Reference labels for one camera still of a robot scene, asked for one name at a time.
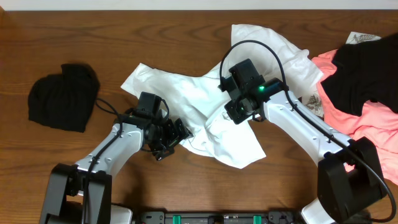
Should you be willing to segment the white t-shirt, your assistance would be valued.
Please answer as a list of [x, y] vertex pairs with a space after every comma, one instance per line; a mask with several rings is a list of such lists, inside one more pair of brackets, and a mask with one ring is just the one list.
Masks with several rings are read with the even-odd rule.
[[279, 78], [284, 72], [294, 95], [307, 99], [314, 96], [323, 74], [308, 58], [307, 49], [300, 50], [270, 28], [233, 25], [231, 43], [237, 47], [224, 63], [202, 77], [169, 73], [140, 63], [121, 88], [134, 96], [148, 92], [163, 98], [170, 108], [170, 117], [180, 118], [193, 133], [192, 138], [181, 141], [183, 147], [242, 169], [266, 154], [249, 123], [234, 124], [227, 115], [224, 106], [230, 97], [218, 88], [220, 76], [226, 75], [234, 64], [250, 58], [266, 80]]

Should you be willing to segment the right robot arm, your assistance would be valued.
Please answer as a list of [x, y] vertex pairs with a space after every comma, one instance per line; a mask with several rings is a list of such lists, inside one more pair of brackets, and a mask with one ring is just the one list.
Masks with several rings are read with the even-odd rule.
[[260, 75], [221, 78], [231, 100], [225, 108], [236, 123], [260, 115], [285, 131], [317, 166], [317, 198], [300, 212], [304, 223], [385, 223], [396, 215], [375, 145], [351, 139], [309, 112], [285, 79]]

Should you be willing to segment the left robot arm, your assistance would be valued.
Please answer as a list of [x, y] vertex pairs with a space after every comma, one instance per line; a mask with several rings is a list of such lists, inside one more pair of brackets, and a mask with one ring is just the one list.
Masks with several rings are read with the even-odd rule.
[[133, 211], [111, 202], [113, 178], [144, 145], [159, 161], [191, 136], [181, 119], [119, 115], [109, 135], [85, 158], [52, 169], [40, 222], [132, 223]]

